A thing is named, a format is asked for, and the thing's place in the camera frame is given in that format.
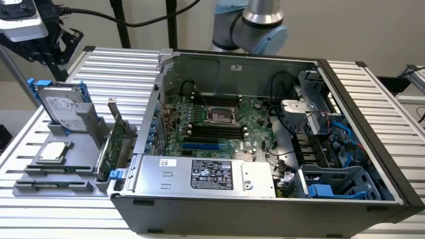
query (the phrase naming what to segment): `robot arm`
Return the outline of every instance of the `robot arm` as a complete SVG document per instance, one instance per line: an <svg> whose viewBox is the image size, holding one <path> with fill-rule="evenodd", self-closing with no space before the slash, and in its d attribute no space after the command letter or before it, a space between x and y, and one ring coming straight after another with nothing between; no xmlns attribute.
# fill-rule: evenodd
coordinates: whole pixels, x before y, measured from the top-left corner
<svg viewBox="0 0 425 239"><path fill-rule="evenodd" d="M282 19L279 0L218 0L211 51L274 55L287 38Z"/></svg>
<svg viewBox="0 0 425 239"><path fill-rule="evenodd" d="M0 45L47 66L55 81L63 82L65 65L83 35L62 29L59 15L61 7L51 0L0 0Z"/></svg>

